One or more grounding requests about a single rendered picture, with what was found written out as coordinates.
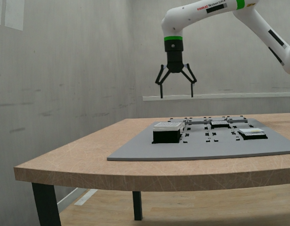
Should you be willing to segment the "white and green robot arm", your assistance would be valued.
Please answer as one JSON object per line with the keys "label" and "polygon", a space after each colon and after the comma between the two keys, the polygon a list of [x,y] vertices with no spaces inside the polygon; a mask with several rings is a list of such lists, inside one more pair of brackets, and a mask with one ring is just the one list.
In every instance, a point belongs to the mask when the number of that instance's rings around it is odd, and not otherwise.
{"label": "white and green robot arm", "polygon": [[232,11],[271,50],[286,73],[290,74],[290,46],[255,10],[260,0],[201,0],[167,11],[161,22],[165,52],[183,52],[183,28],[210,16]]}

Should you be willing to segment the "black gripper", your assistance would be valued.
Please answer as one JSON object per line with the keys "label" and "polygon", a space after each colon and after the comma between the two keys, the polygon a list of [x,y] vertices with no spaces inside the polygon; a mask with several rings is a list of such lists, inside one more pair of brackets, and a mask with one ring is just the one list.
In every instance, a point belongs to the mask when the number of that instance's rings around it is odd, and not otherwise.
{"label": "black gripper", "polygon": [[[193,81],[182,70],[184,66],[189,70],[191,76],[194,79]],[[161,75],[163,73],[163,70],[166,67],[168,68],[168,72],[165,74],[165,76],[159,82],[160,77],[161,77]],[[162,83],[165,81],[165,79],[168,77],[168,75],[170,73],[180,73],[180,72],[191,82],[191,97],[193,97],[193,86],[195,86],[195,82],[197,82],[197,80],[196,80],[194,74],[192,73],[189,64],[183,64],[182,52],[181,51],[170,51],[170,52],[167,52],[167,65],[161,65],[160,72],[159,72],[159,74],[157,76],[157,79],[155,81],[155,83],[158,84],[158,87],[160,88],[161,98],[163,98],[163,86],[162,86]]]}

